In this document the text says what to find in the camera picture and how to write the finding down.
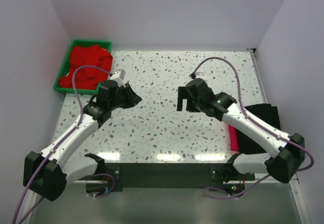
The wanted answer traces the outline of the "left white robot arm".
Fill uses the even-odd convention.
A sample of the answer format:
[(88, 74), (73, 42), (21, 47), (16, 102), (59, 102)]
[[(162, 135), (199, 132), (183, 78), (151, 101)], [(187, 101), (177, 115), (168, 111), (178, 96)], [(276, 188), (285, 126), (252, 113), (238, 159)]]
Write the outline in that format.
[(138, 105), (142, 98), (128, 83), (104, 81), (97, 95), (92, 96), (71, 127), (40, 153), (31, 151), (24, 160), (23, 185), (42, 197), (54, 201), (66, 186), (86, 176), (105, 174), (103, 158), (87, 153), (89, 163), (75, 170), (65, 170), (65, 164), (78, 147), (94, 134), (110, 117), (113, 110)]

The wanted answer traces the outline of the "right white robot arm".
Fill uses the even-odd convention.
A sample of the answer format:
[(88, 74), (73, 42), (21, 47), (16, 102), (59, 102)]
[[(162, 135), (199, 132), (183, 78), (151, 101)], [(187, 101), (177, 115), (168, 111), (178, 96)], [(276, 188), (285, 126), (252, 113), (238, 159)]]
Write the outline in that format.
[(241, 131), (265, 150), (264, 154), (234, 154), (221, 171), (224, 182), (236, 174), (265, 173), (287, 184), (303, 163), (305, 140), (300, 134), (291, 136), (272, 127), (242, 108), (229, 94), (214, 94), (203, 79), (196, 78), (178, 88), (177, 111), (182, 111), (183, 100), (187, 101), (186, 111), (216, 118)]

